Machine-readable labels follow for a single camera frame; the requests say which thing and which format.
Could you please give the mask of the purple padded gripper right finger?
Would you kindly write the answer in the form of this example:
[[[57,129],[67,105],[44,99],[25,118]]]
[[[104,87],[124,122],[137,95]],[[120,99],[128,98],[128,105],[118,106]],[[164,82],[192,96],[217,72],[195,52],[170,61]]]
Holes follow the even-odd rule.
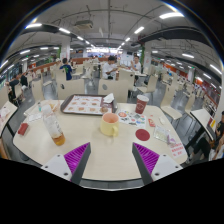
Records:
[[[137,143],[133,144],[132,153],[145,185],[182,169],[182,167],[167,154],[159,155]]]

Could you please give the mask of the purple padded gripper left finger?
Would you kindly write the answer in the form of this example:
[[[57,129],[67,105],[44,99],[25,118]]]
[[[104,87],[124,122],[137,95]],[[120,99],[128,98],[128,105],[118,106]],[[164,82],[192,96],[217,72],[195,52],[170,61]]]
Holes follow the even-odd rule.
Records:
[[[90,143],[85,143],[65,155],[56,154],[42,169],[79,185],[90,154]]]

